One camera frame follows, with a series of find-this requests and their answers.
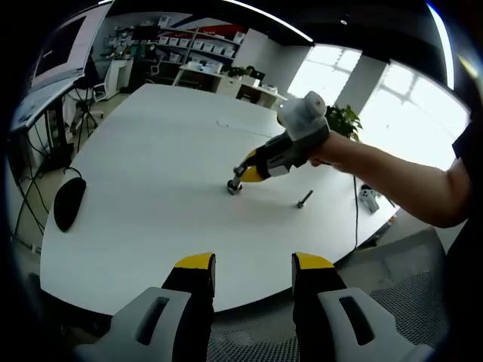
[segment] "sleeve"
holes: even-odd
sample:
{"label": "sleeve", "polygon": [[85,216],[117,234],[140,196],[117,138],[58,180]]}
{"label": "sleeve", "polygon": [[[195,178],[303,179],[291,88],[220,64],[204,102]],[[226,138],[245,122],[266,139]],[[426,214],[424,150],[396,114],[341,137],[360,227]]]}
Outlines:
{"label": "sleeve", "polygon": [[477,143],[481,139],[481,125],[472,121],[464,132],[453,143],[453,150],[457,158],[461,158],[469,178],[476,184],[478,178],[478,152]]}

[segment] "floor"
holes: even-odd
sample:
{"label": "floor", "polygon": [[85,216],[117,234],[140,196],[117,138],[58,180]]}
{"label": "floor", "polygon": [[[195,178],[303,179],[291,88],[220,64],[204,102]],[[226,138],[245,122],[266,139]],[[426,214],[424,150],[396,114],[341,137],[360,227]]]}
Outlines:
{"label": "floor", "polygon": [[[100,119],[100,123],[102,123],[103,119],[105,119],[128,97],[129,94],[118,94],[110,100],[95,103],[92,106],[92,110],[100,110],[104,112],[104,118]],[[87,128],[84,127],[80,143],[81,147],[86,140]],[[76,152],[78,134],[72,138],[72,142],[75,144],[74,152]],[[34,184],[30,186],[26,194],[27,200],[31,205],[34,214],[42,225],[45,225],[45,222],[47,221],[48,211],[54,202],[54,197],[62,178],[62,170],[46,173],[42,178],[35,179],[35,184],[38,186],[42,198]],[[39,227],[36,225],[35,219],[25,205],[19,215],[16,239],[19,243],[15,243],[14,250],[17,257],[17,263],[20,267],[20,272],[22,275],[26,275],[30,272],[38,274],[40,269],[39,251],[42,248],[42,234]]]}

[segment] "metal screw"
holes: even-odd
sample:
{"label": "metal screw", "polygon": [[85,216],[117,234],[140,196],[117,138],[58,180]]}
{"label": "metal screw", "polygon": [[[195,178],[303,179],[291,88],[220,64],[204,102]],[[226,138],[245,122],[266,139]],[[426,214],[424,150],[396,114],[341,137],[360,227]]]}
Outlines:
{"label": "metal screw", "polygon": [[314,190],[310,190],[309,193],[307,195],[305,195],[305,198],[303,198],[302,200],[297,202],[297,207],[299,209],[301,209],[302,207],[305,206],[306,201],[309,199],[309,197],[312,195],[313,192],[314,192]]}

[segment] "window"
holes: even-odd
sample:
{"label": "window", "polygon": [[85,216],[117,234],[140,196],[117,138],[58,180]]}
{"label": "window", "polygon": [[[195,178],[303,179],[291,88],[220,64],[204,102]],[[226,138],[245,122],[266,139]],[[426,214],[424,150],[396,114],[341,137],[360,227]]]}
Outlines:
{"label": "window", "polygon": [[353,49],[317,45],[303,61],[288,93],[301,98],[315,91],[333,105],[360,57],[361,52]]}
{"label": "window", "polygon": [[450,92],[391,63],[359,115],[361,141],[407,161],[447,170],[469,112]]}

